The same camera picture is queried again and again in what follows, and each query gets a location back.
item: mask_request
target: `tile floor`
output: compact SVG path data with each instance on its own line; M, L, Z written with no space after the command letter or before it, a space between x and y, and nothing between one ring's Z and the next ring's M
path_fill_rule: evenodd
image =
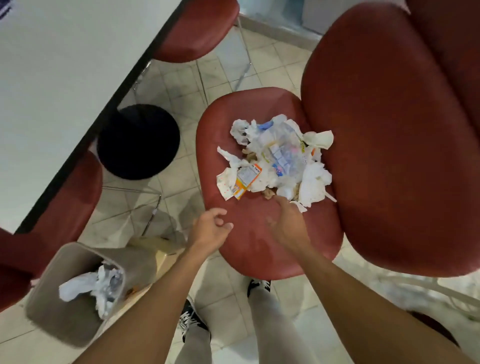
M245 31L245 41L254 72L243 80L240 90L276 86L300 96L302 72L311 53L250 31ZM199 66L208 103L232 92L237 81L227 81L215 51L202 57ZM177 120L181 141L175 160L157 176L144 181L120 180L104 171L105 185L135 189L150 186L161 191L159 212L148 234L162 235L178 242L185 241L193 219L204 211L195 156L196 128L206 104L201 90L195 62L169 64L154 61L138 87L138 102L161 106ZM120 107L134 103L130 93ZM155 205L156 196L152 194L104 190L79 241L97 247L122 247L130 237L142 233ZM364 271L352 267L365 268L368 263L348 242L344 242L335 262L350 274L366 280L368 275ZM368 266L368 272L376 271L376 267ZM191 295L212 330L214 351L241 343L254 333L245 294L247 282L216 253L203 264L193 283ZM272 292L279 299L284 313L291 317L313 307L321 308L305 276L275 281ZM0 314L0 363L71 363L81 350L67 347L36 329L24 316L23 302ZM167 363L174 362L182 345L177 330ZM328 353L327 362L344 362L345 353L339 345L337 343Z

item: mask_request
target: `shoe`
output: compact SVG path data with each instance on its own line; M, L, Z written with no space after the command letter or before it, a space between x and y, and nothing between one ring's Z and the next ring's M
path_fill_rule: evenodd
M183 305L183 310L179 319L179 326L181 328L183 342L185 342L185 336L187 335L188 329L193 326L198 326L210 332L207 324L198 316L197 312L195 311L193 300L190 296L187 297L185 305Z
M270 292L271 283L271 280L252 279L248 285L247 298L250 297L250 291L257 287L262 287L263 289Z

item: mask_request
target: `crumpled paper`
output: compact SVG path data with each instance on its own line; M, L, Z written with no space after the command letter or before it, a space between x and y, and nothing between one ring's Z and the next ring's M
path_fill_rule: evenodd
M115 300L120 297L123 273L102 262L97 272L81 274L59 286L59 297L62 301L74 300L79 294L90 292L96 299L98 316L104 320L110 314Z
M298 180L295 181L293 178L289 178L289 176L279 177L277 170L267 163L264 158L261 158L259 150L253 147L255 145L258 149L259 136L272 125L278 123L285 123L291 127L296 136L307 145L304 153L305 168L301 175L300 187L298 187ZM217 151L230 164L230 168L226 168L217 176L217 186L225 200L233 196L232 188L237 179L238 169L256 163L262 169L262 172L248 188L251 192L264 191L266 188L277 188L276 194L284 196L291 203L294 203L298 206L300 212L307 211L306 208L311 207L312 203L319 202L325 199L325 197L336 202L335 198L325 189L325 186L332 183L332 175L325 169L324 164L320 162L322 156L321 149L328 149L333 143L332 131L321 133L307 132L303 134L296 122L281 114L264 124L257 124L255 120L252 120L251 123L248 123L246 120L235 120L230 134L237 143L247 146L246 150L255 152L258 161L249 163L246 159L240 159L220 147L217 148Z

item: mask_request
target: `trash can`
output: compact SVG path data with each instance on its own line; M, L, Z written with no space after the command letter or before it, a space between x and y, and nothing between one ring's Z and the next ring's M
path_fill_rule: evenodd
M102 261L123 273L121 295L105 320L98 317L95 297L78 295L69 302L59 297L59 286L87 272L94 272ZM156 280L156 252L139 246L91 248L81 243L61 247L33 288L25 306L26 316L48 334L71 346L87 346L102 331L108 319L121 309L125 298Z

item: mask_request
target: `trash pile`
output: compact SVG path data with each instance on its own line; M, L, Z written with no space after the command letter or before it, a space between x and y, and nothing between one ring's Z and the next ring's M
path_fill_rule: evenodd
M95 308L98 316L105 320L115 300L120 297L123 282L123 273L114 265L106 261L97 272L81 274L59 286L59 296L62 301L69 302L80 293L90 292L96 299Z
M262 192L267 199L277 194L295 203L300 212L325 197L336 202L325 190L332 175L320 162L321 149L333 143L332 131L303 134L296 122L282 114L264 124L235 120L230 134L245 146L245 158L217 148L230 163L216 177L225 200L240 200L246 191Z

